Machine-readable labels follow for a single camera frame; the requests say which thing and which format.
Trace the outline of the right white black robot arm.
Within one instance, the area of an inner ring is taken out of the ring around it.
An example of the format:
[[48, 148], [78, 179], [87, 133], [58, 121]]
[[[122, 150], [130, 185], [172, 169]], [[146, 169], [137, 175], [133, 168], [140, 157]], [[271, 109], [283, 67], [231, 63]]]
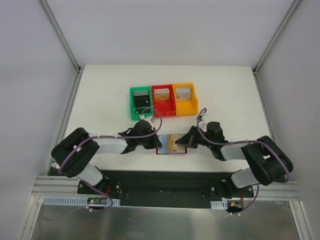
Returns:
[[294, 170], [292, 161], [269, 136], [232, 143], [225, 139], [221, 125], [216, 121], [207, 123], [206, 131], [193, 125], [175, 143], [191, 149], [205, 146], [220, 161], [247, 162], [248, 168], [232, 173], [214, 187], [217, 195], [227, 199], [237, 197], [248, 186], [285, 183], [289, 173]]

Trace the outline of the red leather card holder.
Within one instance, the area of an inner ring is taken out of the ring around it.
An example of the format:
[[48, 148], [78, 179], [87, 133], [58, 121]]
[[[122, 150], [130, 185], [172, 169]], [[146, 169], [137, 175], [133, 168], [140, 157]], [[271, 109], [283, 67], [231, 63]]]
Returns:
[[[177, 140], [180, 139], [182, 136], [183, 136], [183, 134], [177, 134]], [[186, 149], [185, 153], [177, 153], [176, 151], [168, 151], [167, 137], [168, 137], [168, 134], [163, 134], [158, 137], [160, 142], [162, 143], [162, 147], [159, 147], [156, 149], [157, 155], [176, 155], [176, 154], [186, 155], [187, 154], [187, 152], [188, 152], [187, 149]]]

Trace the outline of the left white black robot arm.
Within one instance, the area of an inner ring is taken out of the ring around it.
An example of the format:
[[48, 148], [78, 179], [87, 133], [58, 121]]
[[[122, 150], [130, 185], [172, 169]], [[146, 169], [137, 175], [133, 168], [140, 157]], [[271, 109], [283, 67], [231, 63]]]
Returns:
[[92, 158], [107, 153], [128, 154], [138, 146], [146, 150], [162, 146], [148, 120], [140, 120], [116, 135], [98, 136], [78, 127], [51, 150], [51, 156], [59, 165], [59, 173], [87, 182], [89, 190], [99, 195], [105, 191], [106, 183], [102, 173], [90, 163]]

